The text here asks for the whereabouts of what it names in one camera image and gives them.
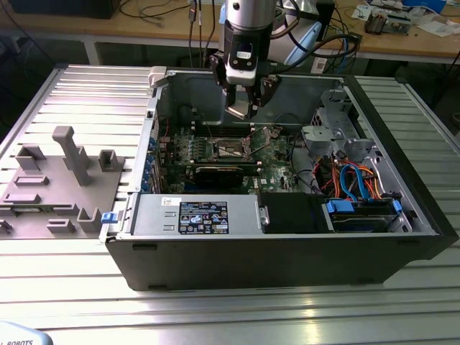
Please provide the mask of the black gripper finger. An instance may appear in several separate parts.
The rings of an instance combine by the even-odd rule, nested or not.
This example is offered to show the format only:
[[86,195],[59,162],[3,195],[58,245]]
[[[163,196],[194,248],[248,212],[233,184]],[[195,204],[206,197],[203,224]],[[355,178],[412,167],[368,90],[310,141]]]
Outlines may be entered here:
[[236,103],[236,85],[227,81],[224,53],[217,51],[209,57],[209,62],[216,85],[220,86],[226,95],[225,108],[229,109]]
[[247,118],[251,119],[254,117],[259,108],[266,106],[276,90],[281,84],[281,77],[278,75],[272,75],[264,78],[256,77],[253,86],[247,86],[248,96],[248,112]]

